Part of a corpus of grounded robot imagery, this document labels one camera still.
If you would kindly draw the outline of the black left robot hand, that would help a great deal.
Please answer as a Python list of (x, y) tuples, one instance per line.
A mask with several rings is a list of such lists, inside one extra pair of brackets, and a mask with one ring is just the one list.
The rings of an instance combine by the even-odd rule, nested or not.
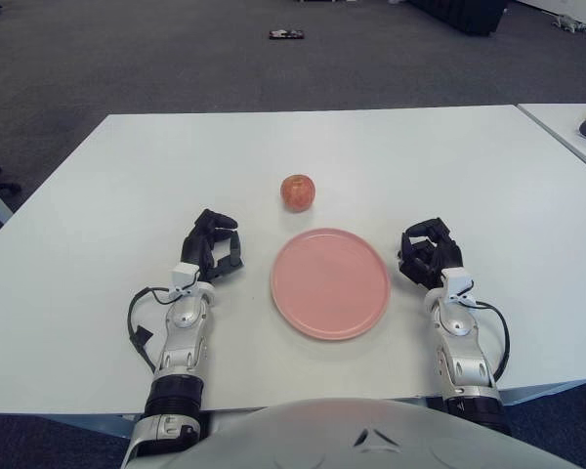
[[(204, 209), (184, 239), (180, 261), (195, 265), (199, 280), (208, 283), (241, 269), (243, 261), (237, 228), (233, 218)], [(214, 249), (220, 244), (227, 244), (230, 252), (216, 260)]]

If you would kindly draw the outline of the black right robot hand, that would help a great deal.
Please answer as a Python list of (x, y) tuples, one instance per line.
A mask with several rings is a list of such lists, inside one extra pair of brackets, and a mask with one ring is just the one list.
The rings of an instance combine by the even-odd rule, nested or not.
[(441, 218), (417, 223), (401, 235), (398, 269), (428, 290), (442, 287), (444, 269), (463, 268), (458, 244)]

